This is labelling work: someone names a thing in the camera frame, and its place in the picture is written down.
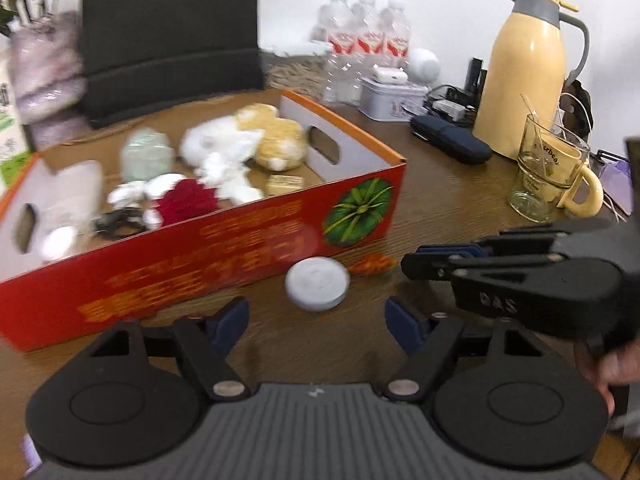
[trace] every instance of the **mug handle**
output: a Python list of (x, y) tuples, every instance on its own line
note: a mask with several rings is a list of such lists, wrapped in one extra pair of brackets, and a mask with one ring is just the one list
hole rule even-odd
[[(589, 195), (584, 202), (578, 204), (574, 202), (574, 196), (576, 191), (578, 191), (583, 178), (587, 181), (589, 186)], [(602, 191), (600, 179), (595, 173), (593, 173), (593, 171), (591, 171), (589, 165), (585, 163), (580, 168), (578, 177), (575, 179), (571, 189), (562, 196), (558, 207), (564, 207), (580, 218), (590, 218), (598, 214), (602, 207), (603, 200), (604, 192)]]

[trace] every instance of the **thermos handle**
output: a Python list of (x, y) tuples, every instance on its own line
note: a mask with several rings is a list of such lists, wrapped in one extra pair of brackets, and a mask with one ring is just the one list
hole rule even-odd
[(580, 75), (580, 72), (582, 72), (582, 69), (584, 68), (585, 63), (587, 63), (587, 56), (589, 55), (589, 46), (590, 46), (589, 29), (578, 18), (569, 16), (564, 12), (560, 12), (560, 21), (569, 23), (569, 25), (573, 25), (574, 27), (578, 27), (584, 34), (584, 50), (582, 51), (582, 59), (580, 60), (580, 63), (578, 63), (578, 67), (575, 70), (571, 70), (571, 72), (569, 72), (569, 77), (564, 82), (564, 86), (569, 86)]

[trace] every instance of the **yellow thermos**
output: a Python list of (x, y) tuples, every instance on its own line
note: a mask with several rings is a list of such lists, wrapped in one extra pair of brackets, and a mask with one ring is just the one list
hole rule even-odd
[[(589, 31), (577, 18), (560, 12), (560, 7), (579, 10), (562, 0), (513, 1), (491, 52), (474, 135), (494, 152), (515, 160), (529, 114), (521, 94), (541, 120), (553, 120), (563, 86), (578, 77), (587, 61)], [(582, 59), (566, 81), (560, 22), (584, 34)]]

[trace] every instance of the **green fruit illustration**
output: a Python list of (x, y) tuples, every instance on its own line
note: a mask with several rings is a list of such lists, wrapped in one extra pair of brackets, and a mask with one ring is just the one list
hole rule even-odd
[(371, 178), (345, 193), (322, 222), (329, 245), (350, 247), (370, 235), (385, 218), (393, 186)]

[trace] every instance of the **red flower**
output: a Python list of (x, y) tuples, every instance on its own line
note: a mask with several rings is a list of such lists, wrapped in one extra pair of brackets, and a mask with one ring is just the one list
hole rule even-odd
[(181, 180), (158, 201), (162, 225), (171, 225), (218, 209), (215, 189), (205, 189), (193, 178)]

